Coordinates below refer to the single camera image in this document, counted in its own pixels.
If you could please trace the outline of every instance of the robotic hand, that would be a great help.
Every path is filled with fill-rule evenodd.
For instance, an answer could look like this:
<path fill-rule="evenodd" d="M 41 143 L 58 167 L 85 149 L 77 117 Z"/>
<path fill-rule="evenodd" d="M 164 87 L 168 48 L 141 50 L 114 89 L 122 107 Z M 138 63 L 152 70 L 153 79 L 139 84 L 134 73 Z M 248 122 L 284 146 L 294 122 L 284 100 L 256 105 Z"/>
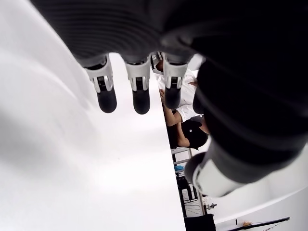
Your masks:
<path fill-rule="evenodd" d="M 116 108 L 109 52 L 126 63 L 137 113 L 149 100 L 149 54 L 163 51 L 166 105 L 176 108 L 187 63 L 206 57 L 194 109 L 213 141 L 185 176 L 223 196 L 289 165 L 308 140 L 306 2 L 32 0 L 89 74 L 104 112 Z M 219 177 L 212 178 L 216 172 Z"/>

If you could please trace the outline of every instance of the white table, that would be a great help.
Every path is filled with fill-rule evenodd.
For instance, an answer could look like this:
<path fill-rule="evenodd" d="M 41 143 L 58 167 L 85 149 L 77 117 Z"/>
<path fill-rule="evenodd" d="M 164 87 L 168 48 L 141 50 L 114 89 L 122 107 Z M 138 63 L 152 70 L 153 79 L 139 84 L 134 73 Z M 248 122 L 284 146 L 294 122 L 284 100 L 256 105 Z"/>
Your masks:
<path fill-rule="evenodd" d="M 0 15 L 0 230 L 184 231 L 155 78 L 139 115 L 111 54 L 117 109 L 105 114 L 27 1 L 1 1 Z"/>

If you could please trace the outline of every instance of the white wall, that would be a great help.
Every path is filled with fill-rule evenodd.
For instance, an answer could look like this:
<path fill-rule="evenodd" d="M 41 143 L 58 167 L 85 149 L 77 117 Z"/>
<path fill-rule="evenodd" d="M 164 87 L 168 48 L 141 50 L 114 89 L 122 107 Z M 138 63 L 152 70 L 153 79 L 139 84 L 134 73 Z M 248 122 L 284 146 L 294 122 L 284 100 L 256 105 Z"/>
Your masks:
<path fill-rule="evenodd" d="M 275 231 L 306 231 L 307 230 L 307 214 L 308 214 L 308 188 L 305 188 L 294 195 L 258 210 L 254 213 L 237 218 L 238 225 L 232 219 L 216 225 L 217 231 L 227 231 L 241 227 L 243 222 L 264 222 L 277 220 L 285 217 L 291 217 L 289 221 L 285 221 L 275 227 Z M 254 228 L 254 231 L 263 231 L 273 225 Z"/>

